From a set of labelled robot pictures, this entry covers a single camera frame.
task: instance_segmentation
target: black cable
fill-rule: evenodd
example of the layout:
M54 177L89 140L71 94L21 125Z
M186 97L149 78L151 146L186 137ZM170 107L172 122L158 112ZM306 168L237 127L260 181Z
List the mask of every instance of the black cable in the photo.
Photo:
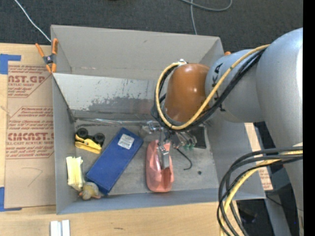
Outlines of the black cable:
M286 164L286 163L292 163L292 162L295 162L297 160L301 160L303 159L303 157L301 156L300 158L296 158L296 159L291 159L291 160L287 160L287 161L278 161L278 162L275 162L275 163L272 163L270 165L283 165L283 164ZM244 174L246 174L248 171L250 170L253 170L253 169L257 169L257 168L263 168L263 167L266 167L266 166L270 166L270 165L259 165L259 166L256 166L256 167L253 167L253 168L250 168L244 172L242 172L238 177L237 177L237 180L239 180ZM218 222L219 222L219 225L221 226L221 228L223 229L223 231L227 234L227 235L230 235L228 233L228 231L224 228L223 224L221 223L221 220L220 220L220 211L221 211L221 215L222 215L222 218L224 219L226 225L229 227L229 229L233 232L233 234L235 236L238 236L237 232L234 230L233 226L231 225L231 223L229 222L229 219L224 211L224 206L223 206L223 201L224 201L224 198L229 194L229 192L231 191L231 189L234 187L234 185L232 185L226 192L225 194L223 195L223 197L221 198L221 200L219 201L219 206L218 206L218 209L217 209L217 219L218 219Z
M276 156L263 156L263 157L257 157L257 158L252 158L251 160L247 160L246 162L240 162L239 164L237 165L234 165L233 167L233 170L229 173L231 174L234 170L236 170L237 168L240 168L246 164L249 164L249 163L252 163L252 162L255 162L255 161L261 161L261 160L268 160L268 159L279 159L279 158L282 158L283 159L283 156L281 157L276 157ZM300 160L301 159L301 156L298 156L298 157L292 157L291 155L289 156L289 158L293 158L293 159L290 159L289 161L291 162L292 160ZM273 165L277 165L277 164L284 164L286 163L286 161L278 161L278 162L274 162L272 163ZM235 180L234 182L229 186L229 188L227 188L225 194L223 196L221 196L221 193L223 191L223 186L224 186L224 182L222 181L220 186L219 186L219 200L222 200L222 202L220 202L219 204L219 207L220 207L220 210L221 210L221 213L222 213L222 217L225 219L227 219L227 216L224 212L224 206L223 206L223 200L224 198L229 194L230 190L234 187L234 185L237 183L237 181L243 176L244 173L247 173L248 171L252 170L252 169L256 169L256 168L263 168L263 167L267 167L268 165L259 165L259 166L255 166L253 168L250 168L249 170L246 170L245 172L243 172L242 174L240 174ZM233 232L234 235L238 235L237 232L235 231L235 229L233 228L233 226L229 223L229 221L226 222L227 226L229 227L229 229Z
M302 149L302 148L303 148L303 147L295 147L294 150L296 150L296 149ZM283 151L293 150L293 147L282 148L281 150L283 150ZM268 154L274 154L274 151L276 151L276 149L271 149ZM233 165L235 165L235 164L241 162L242 160L244 160L244 159L246 159L246 158L248 158L248 157L252 157L252 156L255 156L255 155L259 155L259 154L261 154L261 153L260 153L259 151L257 151L257 152L251 152L251 153L248 153L248 154L246 154L246 155L243 155L243 156L240 157L238 160L236 160L231 166L233 166ZM228 176L227 179L226 179L226 189L228 189L228 187L229 187L230 176L231 176L231 174L229 174L229 176ZM245 236L249 236L248 233L246 232L245 228L243 227L243 224L242 224L241 220L239 219L239 216L238 216L238 214L236 213L236 210L235 210L233 204L230 204L230 209L231 209L232 214L233 214L233 216L234 216L234 218L235 218L235 221L236 221L237 225L239 226L239 228L241 229L242 233L243 233Z
M288 157L288 156L289 156L289 158L292 158L292 159L290 159L290 162L295 161L295 160L300 160L300 159L302 158L302 156L300 156L300 155L298 155L298 156L293 156L293 157L292 157L292 155L287 155L287 156L285 156L285 157ZM274 162L274 163L272 163L272 165L282 165L283 163L286 163L286 161ZM234 186L234 185L236 184L236 182L239 180L240 177L241 177L241 175L240 175L239 177L237 177L237 178L234 180L234 182L231 184L231 186ZM221 196L221 193L222 193L222 190L223 190L223 186L224 186L223 183L224 183L224 181L221 182L220 187L219 187L219 200L224 199L224 196L223 196L223 197ZM230 189L230 185L228 184L227 186L228 186L228 187L226 188L226 189L227 189L226 194L228 193L228 190Z
M189 161L189 163L190 163L190 166L189 166L188 168L184 169L184 171L191 169L191 168L192 168L192 161L191 161L183 152L181 152L178 148L177 148L176 150L177 150L180 154L182 154L182 155Z
M279 206L283 207L284 209L296 212L296 210L291 209L291 208L289 208L289 207L286 207L286 206L284 206L284 205L280 204L280 203L279 203L279 202L277 202L276 200L274 200L274 199L270 198L268 195L266 195L266 197L267 197L267 199L269 199L270 201L274 202L275 204L277 204L277 205L279 205Z
M286 161L277 161L277 162L274 162L272 163L271 165L279 165L279 164L284 164L284 163L289 163L289 162L293 162L293 161L296 161L296 160L301 160L303 158L303 156L292 156L292 155L284 155L280 157L279 155L279 158L293 158L293 159L289 159L289 160L286 160ZM259 157L259 158L256 158L258 159L258 161L260 160L264 160L265 158L264 157ZM233 167L231 167L230 169L233 168L232 171L236 170L237 168L243 166L244 164L243 163L238 163L238 164L234 164ZM266 167L266 166L269 166L269 165L261 165L261 166L256 166L256 167L253 167L249 170L252 170L252 169L256 169L256 168L260 168L260 167ZM234 182L231 184L231 186L229 188L227 188L227 191L225 192L225 194L222 196L221 193L222 193L222 190L223 190L223 186L224 186L224 179L222 179L221 183L220 183L220 187L219 187L219 200L220 200L220 204L219 204L219 207L218 207L218 210L217 210L217 218L218 218L218 221L219 221L219 224L220 226L222 226L221 224L221 221L220 221L220 215L219 215L219 209L221 210L221 213L222 213L222 217L223 219L226 221L226 224L227 226L229 227L229 229L233 232L234 235L237 235L236 231L233 229L232 225L230 224L230 222L228 221L228 218L224 212L224 206L223 206L223 200L224 198L228 195L229 191L234 187L234 185L237 183L237 181L239 180L240 177L242 177L246 172L248 172L249 170L243 172L242 174L240 174L235 180ZM228 171L227 174L225 174L225 176L223 178L226 178L226 176L230 176L230 174L232 173L232 171ZM226 231L225 228L222 227L222 229L224 230L224 232L226 234L229 235L229 233Z
M229 168L229 170L227 171L227 173L223 176L220 186L219 186L219 200L222 199L221 193L223 191L223 186L224 186L224 182L227 181L229 183L229 178L231 176L231 173L236 170L237 168L245 165L246 163L244 163L244 160L249 158L249 157L253 157L256 155L260 155L260 154L267 154L267 155L274 155L275 153L279 153L279 152L284 152L284 151L294 151L294 150L301 150L303 149L302 146L299 147L283 147L283 148L271 148L271 149L263 149L260 151L256 151L256 152L251 152L251 153L247 153L245 155L243 155L242 157L240 157L239 159L237 159ZM247 161L247 163L252 163L254 161L260 161L263 160L264 158L262 157L257 157L254 158L254 160L252 159L251 161Z

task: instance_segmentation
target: yellow cable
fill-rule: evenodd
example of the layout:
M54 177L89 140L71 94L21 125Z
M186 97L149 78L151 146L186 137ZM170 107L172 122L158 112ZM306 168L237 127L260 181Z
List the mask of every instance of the yellow cable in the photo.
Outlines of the yellow cable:
M226 77L228 76L228 74L241 62L243 61L245 58L247 58L249 55L258 52L260 50L266 49L269 45L263 45L263 46L259 46L255 49L252 49L251 51L249 51L248 53L246 53L245 55L241 56L236 62L234 62L227 70L226 72L222 75L222 77L219 79L218 83L213 87L212 91L210 92L210 94L208 95L208 97L206 98L206 100L203 102L203 104L201 105L201 107L199 108L199 110L194 114L194 116L192 118L190 118L186 123L180 125L180 126L173 126L164 116L162 110L161 110L161 106L159 103L159 86L161 83L161 80L164 76L164 74L170 70L171 68L173 68L174 66L177 65L181 65L183 64L182 62L176 62L176 63L172 63L170 66L168 66L167 68L164 69L164 71L162 72L162 74L160 75L158 81L157 81L157 88L156 88L156 105L157 105L157 111L159 116L161 117L161 119L163 120L163 122L168 126L171 127L172 129L175 130L180 130L180 129L184 129L186 127L188 127L190 124L192 124L201 114L201 112L205 109L205 107L209 104L210 100L212 99L212 97L215 95L215 93L217 92L219 86L223 83L223 81L226 79Z
M288 151L288 152L283 152L281 153L281 155L299 155L299 154L303 154L302 150L297 150L297 151ZM267 166L270 165L274 162L279 161L280 159L270 159L270 160L264 160L261 163L258 163L257 166ZM224 203L224 211L225 213L227 212L233 197L235 196L236 192L238 191L238 189L242 186L242 184L252 175L254 174L256 171L258 171L259 168L250 170L248 172L246 172L235 184L235 186L232 188L232 190L230 191L230 194L227 196L226 201ZM224 226L224 220L222 219L222 216L220 218L222 225ZM224 232L222 230L222 228L220 227L220 236L224 236Z

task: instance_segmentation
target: small toy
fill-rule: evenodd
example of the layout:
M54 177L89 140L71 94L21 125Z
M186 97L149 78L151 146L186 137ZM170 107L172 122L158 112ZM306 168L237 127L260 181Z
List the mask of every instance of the small toy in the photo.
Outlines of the small toy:
M98 186L93 182L84 183L79 196L82 197L83 200L89 200L90 198L100 199L102 197Z
M105 136L102 133L97 133L94 136L89 136L87 129L79 128L75 134L75 146L90 152L100 154Z

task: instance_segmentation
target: cardboard sheet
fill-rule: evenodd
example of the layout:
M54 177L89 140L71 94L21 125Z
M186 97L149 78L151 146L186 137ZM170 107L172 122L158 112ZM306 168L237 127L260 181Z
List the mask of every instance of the cardboard sheet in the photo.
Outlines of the cardboard sheet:
M50 46L42 48L51 54ZM7 117L6 131L1 127L6 137L4 207L53 205L52 76L35 45L0 44L0 53L20 57L7 63L7 105L1 107Z

